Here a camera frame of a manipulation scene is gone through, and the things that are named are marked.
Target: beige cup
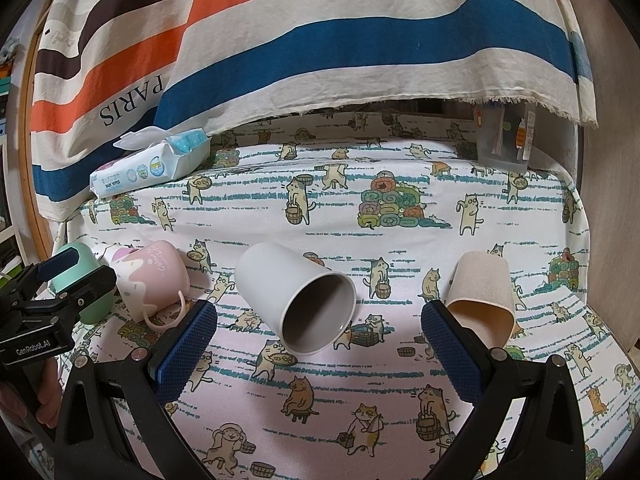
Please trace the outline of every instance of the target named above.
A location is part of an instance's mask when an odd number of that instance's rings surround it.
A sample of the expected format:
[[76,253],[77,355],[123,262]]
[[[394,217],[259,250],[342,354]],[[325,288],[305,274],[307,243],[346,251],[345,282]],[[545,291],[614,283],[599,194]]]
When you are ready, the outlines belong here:
[[515,326],[507,260],[479,251],[463,254],[449,289],[447,308],[487,348],[506,345]]

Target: cup rim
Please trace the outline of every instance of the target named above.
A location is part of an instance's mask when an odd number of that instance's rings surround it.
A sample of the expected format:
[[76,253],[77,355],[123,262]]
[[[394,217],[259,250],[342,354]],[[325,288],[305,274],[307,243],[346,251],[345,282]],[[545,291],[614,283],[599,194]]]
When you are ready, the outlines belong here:
[[459,301],[469,301],[471,303],[479,303],[479,304],[484,304],[484,305],[487,305],[487,306],[493,306],[495,308],[499,308],[501,311],[507,312],[510,315],[511,320],[512,320],[511,330],[509,331],[508,334],[505,334],[505,335],[500,334],[500,340],[506,338],[505,342],[502,344],[502,347],[505,346],[508,343],[509,339],[511,338],[511,334],[513,333],[513,329],[515,328],[515,323],[517,321],[516,320],[516,315],[515,315],[513,310],[511,310],[510,308],[508,308],[508,307],[506,307],[504,305],[495,303],[493,301],[478,300],[478,298],[468,298],[466,296],[463,296],[463,297],[460,297],[460,298],[455,298],[451,303],[449,303],[447,301],[447,310],[449,310],[454,317],[456,317],[455,304],[457,302],[459,302]]
[[[353,314],[354,314],[354,312],[356,310],[356,303],[358,301],[358,295],[357,295],[356,286],[355,286],[355,283],[353,283],[353,280],[348,275],[346,275],[343,272],[339,272],[338,270],[331,270],[331,269],[327,269],[327,268],[324,268],[324,272],[322,272],[322,269],[319,269],[319,270],[321,271],[319,274],[317,274],[316,276],[313,276],[312,278],[309,278],[308,280],[304,281],[296,289],[295,293],[291,295],[291,298],[290,298],[289,302],[287,303],[287,306],[282,309],[282,314],[280,315],[280,319],[278,320],[278,331],[280,333],[277,334],[277,335],[280,338],[280,342],[283,344],[284,348],[286,348],[288,352],[291,352],[292,354],[295,354],[295,355],[308,356],[308,355],[317,354],[318,352],[321,352],[322,350],[324,350],[325,348],[330,346],[335,341],[335,339],[340,335],[340,333],[344,330],[344,328],[349,324],[350,320],[353,319]],[[353,292],[353,304],[351,305],[350,314],[346,318],[344,326],[340,329],[340,332],[338,332],[334,336],[332,336],[332,339],[330,341],[328,341],[326,344],[322,345],[322,347],[318,348],[317,350],[312,350],[312,351],[309,351],[309,352],[299,352],[299,351],[296,351],[296,350],[292,350],[287,345],[287,342],[284,339],[284,336],[282,334],[282,327],[284,326],[284,319],[287,316],[287,312],[289,311],[289,308],[291,307],[291,303],[293,303],[293,301],[298,297],[300,292],[302,292],[307,286],[309,286],[311,283],[315,282],[316,280],[319,280],[320,278],[324,278],[325,276],[337,276],[344,283],[347,283],[347,284],[349,284],[351,286],[351,291]]]

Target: baby wipes package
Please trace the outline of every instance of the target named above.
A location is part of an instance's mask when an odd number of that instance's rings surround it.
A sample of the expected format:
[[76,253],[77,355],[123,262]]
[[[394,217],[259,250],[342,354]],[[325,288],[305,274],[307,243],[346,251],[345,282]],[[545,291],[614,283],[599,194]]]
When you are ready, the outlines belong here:
[[182,178],[203,163],[210,152],[209,137],[201,129],[171,135],[150,126],[123,135],[113,145],[139,151],[103,164],[91,174],[89,189],[98,198]]

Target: cartoon cat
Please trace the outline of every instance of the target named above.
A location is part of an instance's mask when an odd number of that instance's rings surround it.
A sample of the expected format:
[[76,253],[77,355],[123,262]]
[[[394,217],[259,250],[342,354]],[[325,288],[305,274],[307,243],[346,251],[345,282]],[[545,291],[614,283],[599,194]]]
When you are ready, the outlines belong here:
[[309,211],[316,207],[316,203],[309,204],[308,197],[306,196],[306,185],[293,177],[291,182],[287,184],[287,191],[289,197],[287,199],[287,207],[297,206],[302,213],[302,218],[306,225],[309,225]]
[[436,358],[436,351],[433,349],[433,346],[431,346],[429,343],[427,343],[427,346],[424,349],[424,356],[427,359],[427,361],[431,361]]
[[419,298],[424,301],[439,300],[440,291],[438,290],[438,280],[440,279],[440,269],[431,267],[422,279],[422,294],[418,294]]
[[619,364],[614,370],[614,377],[620,383],[622,393],[626,394],[627,390],[630,390],[634,386],[634,378],[629,375],[631,373],[631,365]]
[[95,211],[95,200],[89,200],[89,218],[94,224],[98,223],[98,217]]
[[238,332],[251,332],[260,328],[262,319],[255,313],[255,310],[248,308],[242,311],[242,314],[234,321],[233,324],[227,326],[229,330],[237,330]]
[[369,314],[367,319],[364,320],[364,323],[369,325],[373,332],[378,334],[378,341],[381,343],[385,342],[385,320],[382,319],[382,316]]
[[500,459],[498,459],[498,455],[504,453],[505,450],[505,447],[500,447],[498,441],[494,440],[494,443],[491,444],[491,447],[489,449],[489,453],[480,466],[482,476],[487,476],[489,473],[498,469],[498,464],[500,462]]
[[504,249],[504,244],[503,245],[498,245],[495,244],[494,248],[491,249],[490,251],[487,251],[489,254],[496,254],[497,256],[502,256],[502,250]]
[[631,431],[633,431],[638,422],[640,421],[640,415],[638,415],[638,409],[636,408],[636,404],[638,402],[629,402],[629,406],[626,409],[626,414],[629,417],[629,425],[631,426]]
[[296,149],[295,142],[287,142],[282,145],[278,160],[293,160],[298,156],[298,150]]
[[354,112],[353,117],[348,122],[348,126],[353,128],[353,131],[364,130],[367,126],[367,113],[366,112]]
[[344,345],[347,350],[351,350],[351,321],[338,336],[338,339],[334,341],[334,350],[337,350],[340,345]]
[[158,218],[160,219],[160,225],[162,226],[162,230],[166,231],[167,227],[174,230],[174,225],[172,222],[175,222],[175,218],[169,218],[169,210],[167,209],[164,200],[161,198],[155,198],[151,203],[151,210],[154,213],[158,213]]
[[193,243],[193,249],[187,252],[187,258],[193,260],[194,262],[198,262],[200,265],[200,270],[202,272],[208,272],[209,274],[213,274],[213,270],[211,267],[217,267],[216,264],[211,263],[211,256],[209,254],[209,250],[207,249],[207,243],[201,242],[196,239]]
[[575,365],[578,367],[578,371],[583,377],[587,376],[584,372],[585,370],[593,372],[593,370],[591,370],[591,365],[589,364],[589,361],[591,361],[591,357],[585,357],[584,353],[582,352],[582,350],[580,350],[580,347],[577,344],[571,343],[565,346],[565,348],[566,352],[564,352],[564,357],[566,357],[567,361],[570,361],[571,359],[574,360]]
[[202,195],[201,191],[209,189],[213,186],[213,182],[208,176],[203,175],[194,175],[189,180],[187,180],[187,191],[183,191],[183,195],[188,195],[189,203],[193,205],[193,203],[197,200],[202,205]]
[[226,130],[220,134],[220,144],[226,150],[238,147],[238,138],[233,130]]
[[287,416],[291,415],[292,412],[309,412],[319,415],[318,412],[311,409],[314,405],[314,389],[306,376],[301,379],[293,376],[293,380],[289,383],[289,388],[291,388],[291,393],[289,398],[284,401],[284,405],[280,410],[282,413]]
[[348,153],[349,150],[347,148],[336,148],[332,153],[331,158],[335,160],[344,160],[345,158],[349,158]]
[[597,386],[593,386],[587,392],[587,397],[591,401],[591,407],[593,408],[593,415],[598,420],[599,416],[607,415],[607,405],[600,400],[600,390]]
[[371,272],[369,274],[369,281],[366,278],[362,279],[362,282],[369,287],[369,299],[372,300],[374,296],[378,295],[376,287],[379,283],[389,284],[388,275],[389,264],[380,257],[376,261],[371,263]]
[[330,187],[335,189],[336,184],[343,189],[348,189],[347,177],[344,174],[344,170],[347,169],[346,164],[327,164],[322,166],[322,169],[326,171],[322,177],[322,191],[326,191]]
[[211,357],[211,352],[203,352],[200,360],[198,361],[198,365],[195,370],[191,373],[191,377],[189,380],[191,381],[191,391],[194,392],[198,385],[201,382],[204,383],[212,383],[213,379],[210,377],[205,377],[204,375],[209,371],[209,366],[213,358]]
[[430,384],[427,384],[418,394],[418,399],[420,399],[420,416],[422,418],[435,416],[440,423],[440,434],[451,433],[449,423],[456,418],[457,414],[453,410],[447,413],[442,389],[433,388]]
[[487,176],[495,173],[494,168],[488,168],[486,166],[481,166],[480,164],[471,163],[471,174],[475,176]]
[[451,176],[451,166],[444,162],[432,162],[431,163],[431,176],[441,176],[444,174]]
[[516,284],[516,280],[511,280],[511,294],[513,296],[513,307],[516,310],[526,310],[527,305],[525,305],[520,299],[520,294],[522,294],[522,287]]
[[270,130],[257,130],[256,133],[258,134],[258,144],[267,144],[271,139]]
[[164,405],[164,410],[169,414],[173,415],[178,411],[178,405],[175,402],[168,402]]
[[364,140],[367,143],[367,148],[370,148],[371,146],[382,148],[382,146],[380,146],[380,142],[386,142],[386,140],[381,140],[380,137],[355,137],[355,139]]
[[409,153],[419,160],[428,160],[429,157],[427,155],[431,155],[431,150],[423,148],[421,144],[411,143]]
[[267,339],[267,342],[264,344],[264,347],[256,358],[255,363],[249,362],[249,364],[255,365],[254,373],[251,375],[252,378],[259,377],[262,373],[266,373],[267,380],[273,381],[273,377],[276,373],[276,364],[271,359],[271,356],[274,354],[284,354],[295,359],[284,349],[284,345],[279,340]]
[[449,127],[446,129],[446,132],[447,137],[455,142],[465,140],[465,137],[462,136],[462,131],[460,130],[460,125],[458,123],[454,123],[453,121],[451,121]]
[[562,188],[562,222],[572,224],[574,223],[574,214],[576,211],[580,211],[580,208],[575,203],[574,194],[569,191],[567,186]]
[[571,317],[567,308],[555,301],[551,302],[551,310],[553,311],[554,316],[556,316],[556,323],[562,323]]
[[471,235],[476,234],[476,227],[484,222],[484,219],[478,218],[478,197],[475,194],[465,195],[464,200],[458,200],[456,205],[456,211],[462,211],[462,218],[460,219],[460,236],[466,229],[471,231]]
[[326,267],[326,265],[324,264],[324,261],[322,260],[322,258],[320,256],[318,256],[316,253],[312,252],[312,251],[308,251],[308,252],[304,253],[303,256],[307,260],[311,260],[313,263],[318,264],[321,267]]
[[355,418],[347,430],[347,433],[353,436],[353,446],[347,450],[347,454],[352,455],[361,449],[369,451],[369,456],[375,456],[374,448],[380,438],[380,431],[385,427],[382,415],[378,413],[378,407],[360,403],[353,415]]
[[213,444],[207,451],[207,456],[202,463],[213,464],[216,462],[218,469],[224,469],[231,476],[233,469],[238,465],[236,452],[240,451],[246,441],[246,435],[240,426],[228,422],[213,432]]
[[207,296],[207,301],[211,303],[217,303],[222,298],[223,294],[228,290],[234,290],[236,284],[229,281],[229,277],[226,274],[220,274],[213,286],[213,290]]
[[511,332],[511,338],[512,339],[517,339],[520,336],[523,336],[523,337],[526,336],[527,334],[525,334],[523,327],[521,327],[518,324],[518,321],[516,320],[514,323],[515,324],[514,324],[514,327],[513,327],[513,332]]
[[598,338],[598,341],[600,340],[601,335],[607,335],[607,331],[604,329],[604,323],[599,316],[597,316],[593,312],[587,311],[582,316],[582,318],[587,322],[587,325],[589,325],[589,329],[591,330],[591,332],[593,332],[593,335]]
[[453,444],[453,440],[455,439],[455,437],[456,434],[453,433],[453,431],[451,433],[440,435],[440,441],[436,443],[436,446],[440,448],[440,451],[438,452],[438,458],[442,458],[442,456],[447,452],[447,449],[449,449],[449,447],[451,447],[451,444]]
[[315,139],[316,136],[311,135],[311,133],[309,133],[309,130],[307,130],[306,128],[298,128],[293,138],[296,139],[297,142],[304,142],[305,140]]
[[526,189],[529,183],[527,179],[521,173],[511,173],[507,175],[507,189],[503,189],[502,192],[507,194],[507,204],[513,201],[514,204],[518,203],[518,192]]

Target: human hand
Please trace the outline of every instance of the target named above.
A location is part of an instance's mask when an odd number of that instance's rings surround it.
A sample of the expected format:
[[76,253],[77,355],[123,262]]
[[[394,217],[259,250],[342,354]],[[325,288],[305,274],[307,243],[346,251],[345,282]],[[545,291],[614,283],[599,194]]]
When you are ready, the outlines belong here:
[[[62,386],[58,381],[58,362],[53,357],[44,362],[38,401],[40,407],[36,411],[36,420],[49,428],[55,428],[62,403]],[[4,383],[0,383],[0,409],[16,426],[25,427],[23,418],[27,416],[27,408],[8,384]]]

